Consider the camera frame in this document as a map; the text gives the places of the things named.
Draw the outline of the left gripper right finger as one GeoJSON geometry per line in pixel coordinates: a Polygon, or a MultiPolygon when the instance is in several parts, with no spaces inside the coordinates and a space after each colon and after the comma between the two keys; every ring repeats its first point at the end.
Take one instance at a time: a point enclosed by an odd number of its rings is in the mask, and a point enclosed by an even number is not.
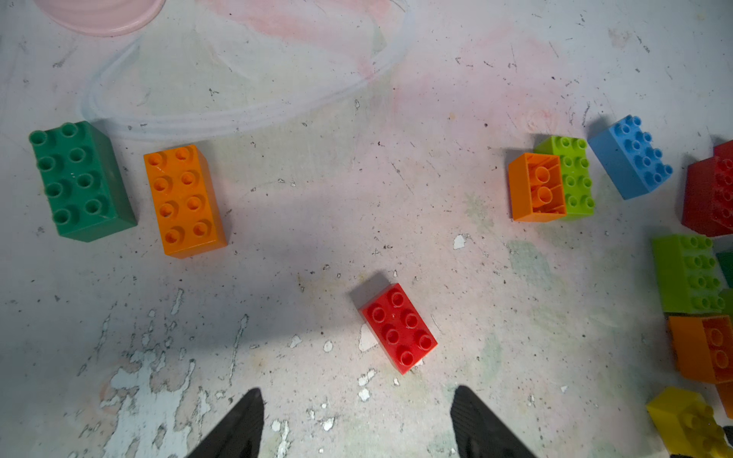
{"type": "Polygon", "coordinates": [[[536,457],[465,385],[460,385],[454,393],[450,417],[461,458],[536,457]]]}

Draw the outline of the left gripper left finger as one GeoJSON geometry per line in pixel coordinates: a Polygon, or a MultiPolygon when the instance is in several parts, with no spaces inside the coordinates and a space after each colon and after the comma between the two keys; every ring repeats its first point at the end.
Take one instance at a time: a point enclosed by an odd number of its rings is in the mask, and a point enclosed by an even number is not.
{"type": "Polygon", "coordinates": [[[188,458],[257,458],[265,426],[261,389],[250,389],[188,458]]]}

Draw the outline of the red lego brick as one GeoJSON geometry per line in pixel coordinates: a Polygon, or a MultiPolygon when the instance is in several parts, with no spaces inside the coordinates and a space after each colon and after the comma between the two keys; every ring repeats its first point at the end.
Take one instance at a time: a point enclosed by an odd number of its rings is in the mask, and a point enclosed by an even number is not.
{"type": "Polygon", "coordinates": [[[400,284],[391,284],[360,313],[395,368],[406,374],[421,362],[437,341],[400,284]]]}
{"type": "Polygon", "coordinates": [[[681,223],[710,238],[732,234],[732,141],[687,168],[681,223]]]}

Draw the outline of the yellow lego brick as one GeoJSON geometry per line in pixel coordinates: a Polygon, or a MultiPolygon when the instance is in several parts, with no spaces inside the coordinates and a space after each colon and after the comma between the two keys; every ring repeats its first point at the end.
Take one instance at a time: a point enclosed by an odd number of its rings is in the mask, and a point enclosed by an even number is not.
{"type": "Polygon", "coordinates": [[[646,409],[672,455],[731,457],[723,428],[714,419],[712,406],[699,393],[667,387],[646,409]]]}

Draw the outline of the dark green lego brick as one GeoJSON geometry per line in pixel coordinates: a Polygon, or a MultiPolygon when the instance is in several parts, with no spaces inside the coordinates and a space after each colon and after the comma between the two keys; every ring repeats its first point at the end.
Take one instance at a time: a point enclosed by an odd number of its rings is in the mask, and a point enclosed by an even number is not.
{"type": "Polygon", "coordinates": [[[137,225],[112,143],[99,129],[67,122],[29,141],[60,236],[93,242],[137,225]]]}

